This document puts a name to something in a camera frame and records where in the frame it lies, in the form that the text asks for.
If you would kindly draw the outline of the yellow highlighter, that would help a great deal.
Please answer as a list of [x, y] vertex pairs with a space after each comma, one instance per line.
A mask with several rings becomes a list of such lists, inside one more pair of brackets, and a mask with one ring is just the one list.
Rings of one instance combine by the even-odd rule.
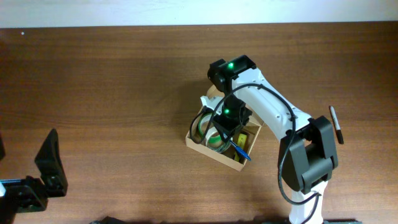
[[[247, 140], [247, 135], [246, 134], [239, 134], [238, 136], [238, 140], [236, 141], [236, 144], [241, 147], [244, 150], [244, 147], [246, 145], [246, 140]], [[243, 156], [241, 156], [240, 154], [238, 154], [235, 150], [234, 153], [234, 160], [235, 161], [240, 161], [240, 159], [244, 158]]]

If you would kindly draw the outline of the green tape roll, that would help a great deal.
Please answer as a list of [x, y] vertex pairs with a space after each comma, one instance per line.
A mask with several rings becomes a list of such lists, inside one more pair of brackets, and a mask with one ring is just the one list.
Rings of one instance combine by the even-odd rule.
[[199, 130], [200, 136], [205, 137], [205, 135], [206, 135], [205, 131], [206, 131], [207, 126], [210, 123], [210, 118], [211, 118], [211, 113], [207, 113], [200, 118], [200, 120], [198, 122], [198, 130]]

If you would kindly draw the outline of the white tape roll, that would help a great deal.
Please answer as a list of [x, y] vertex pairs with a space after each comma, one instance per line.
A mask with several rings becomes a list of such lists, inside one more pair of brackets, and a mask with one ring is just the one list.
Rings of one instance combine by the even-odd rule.
[[217, 153], [223, 153], [231, 144], [223, 142], [218, 130], [212, 127], [205, 135], [205, 146]]

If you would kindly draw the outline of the blue pen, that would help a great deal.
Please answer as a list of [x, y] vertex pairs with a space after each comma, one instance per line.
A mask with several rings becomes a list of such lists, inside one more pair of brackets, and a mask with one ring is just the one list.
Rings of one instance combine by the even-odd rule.
[[241, 156], [243, 156], [245, 159], [251, 161], [251, 158], [249, 157], [249, 155], [241, 148], [239, 147], [233, 140], [229, 141], [231, 143], [231, 145], [235, 148], [236, 152], [238, 154], [240, 154]]

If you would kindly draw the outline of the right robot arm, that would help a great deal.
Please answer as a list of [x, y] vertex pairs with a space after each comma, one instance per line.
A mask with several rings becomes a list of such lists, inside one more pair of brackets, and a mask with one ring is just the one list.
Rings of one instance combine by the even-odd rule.
[[289, 222], [324, 223], [323, 194], [338, 167], [332, 122], [324, 116], [313, 118], [290, 103], [247, 55], [211, 63], [207, 77], [224, 94], [201, 98], [203, 110], [211, 113], [208, 126], [230, 142], [257, 114], [280, 143], [277, 183], [292, 206]]

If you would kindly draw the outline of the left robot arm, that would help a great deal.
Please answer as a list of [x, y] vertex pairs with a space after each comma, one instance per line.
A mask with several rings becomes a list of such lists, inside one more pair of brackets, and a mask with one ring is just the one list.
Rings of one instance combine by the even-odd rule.
[[1, 180], [1, 223], [13, 223], [18, 213], [43, 212], [49, 198], [67, 195], [68, 181], [60, 158], [58, 132], [51, 129], [34, 162], [40, 177]]

